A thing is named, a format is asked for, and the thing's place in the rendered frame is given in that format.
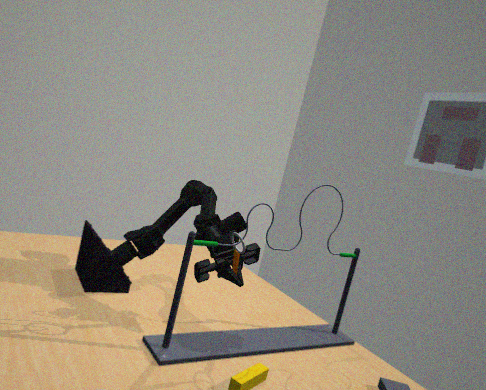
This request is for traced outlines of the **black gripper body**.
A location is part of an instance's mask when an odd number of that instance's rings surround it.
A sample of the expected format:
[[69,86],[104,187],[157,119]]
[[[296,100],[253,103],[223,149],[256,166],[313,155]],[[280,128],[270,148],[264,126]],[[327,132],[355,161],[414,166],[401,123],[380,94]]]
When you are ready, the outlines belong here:
[[[216,270],[218,273],[218,264],[220,262],[228,260],[229,264],[233,266],[234,251],[232,249],[218,253],[218,259],[215,259],[213,255],[212,246],[208,246],[208,250],[210,252],[211,258],[213,258],[215,262],[210,264],[209,259],[205,259],[195,263],[194,276],[198,283],[209,279],[210,275],[208,272]],[[253,243],[245,246],[245,253],[240,254],[240,256],[243,255],[243,262],[247,265],[250,265],[256,263],[259,260],[259,254],[260,247],[258,246],[258,244]]]

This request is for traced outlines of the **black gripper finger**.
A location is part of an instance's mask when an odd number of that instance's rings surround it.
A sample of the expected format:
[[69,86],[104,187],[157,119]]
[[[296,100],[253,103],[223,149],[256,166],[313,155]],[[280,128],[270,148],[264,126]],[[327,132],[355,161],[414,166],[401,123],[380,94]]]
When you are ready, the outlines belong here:
[[237,275],[234,273],[232,270],[229,261],[223,261],[218,264],[218,273],[217,273],[218,278],[224,278],[226,280],[229,280],[230,282],[236,284],[237,286],[241,287],[242,284],[237,277]]
[[239,278],[242,286],[244,286],[244,282],[243,282],[243,277],[242,277],[242,268],[243,268],[243,261],[244,261],[244,257],[243,255],[239,256],[239,264],[238,264],[238,271],[237,271],[237,277]]

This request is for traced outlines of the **yellow rectangular block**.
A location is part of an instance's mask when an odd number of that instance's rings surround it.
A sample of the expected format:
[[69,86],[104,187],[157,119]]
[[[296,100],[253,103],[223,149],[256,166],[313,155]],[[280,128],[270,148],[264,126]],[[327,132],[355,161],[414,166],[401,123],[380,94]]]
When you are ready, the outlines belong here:
[[258,363],[233,376],[228,390],[250,390],[266,380],[268,371],[267,367]]

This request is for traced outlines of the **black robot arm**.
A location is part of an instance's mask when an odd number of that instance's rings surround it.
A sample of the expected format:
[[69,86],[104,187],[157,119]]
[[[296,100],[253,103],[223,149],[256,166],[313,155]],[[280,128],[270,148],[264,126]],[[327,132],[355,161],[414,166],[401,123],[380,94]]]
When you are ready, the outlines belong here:
[[[212,187],[201,181],[191,180],[181,190],[180,198],[152,225],[129,231],[124,237],[127,241],[109,249],[113,257],[122,266],[136,256],[144,259],[156,252],[165,240],[163,235],[190,208],[201,205],[200,214],[196,215],[194,226],[197,230],[195,240],[211,241],[218,244],[232,245],[232,233],[240,233],[247,228],[239,211],[221,220],[215,214],[217,196]],[[136,248],[133,246],[134,243]]]

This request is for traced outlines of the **orange handle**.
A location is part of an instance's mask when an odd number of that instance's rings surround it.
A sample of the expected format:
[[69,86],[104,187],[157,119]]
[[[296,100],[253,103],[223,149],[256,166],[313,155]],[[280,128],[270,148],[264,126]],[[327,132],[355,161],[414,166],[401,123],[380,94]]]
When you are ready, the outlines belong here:
[[234,248],[235,248],[235,249],[234,249],[234,258],[233,258],[233,266],[232,266],[232,270],[233,270],[233,271],[234,271],[234,273],[237,275],[237,271],[238,271],[238,264],[239,264],[239,256],[240,256],[240,254],[245,253],[245,243],[244,243],[244,241],[243,241],[242,237],[241,237],[241,236],[240,236],[238,233],[234,232],[234,233],[232,233],[232,235],[231,235],[232,244],[235,244],[235,242],[234,242],[234,235],[237,235],[237,236],[239,237],[239,239],[240,239],[240,241],[241,241],[241,243],[242,243],[242,246],[243,246],[243,251],[240,251],[240,250],[237,248],[237,246],[236,246],[236,245],[234,246]]

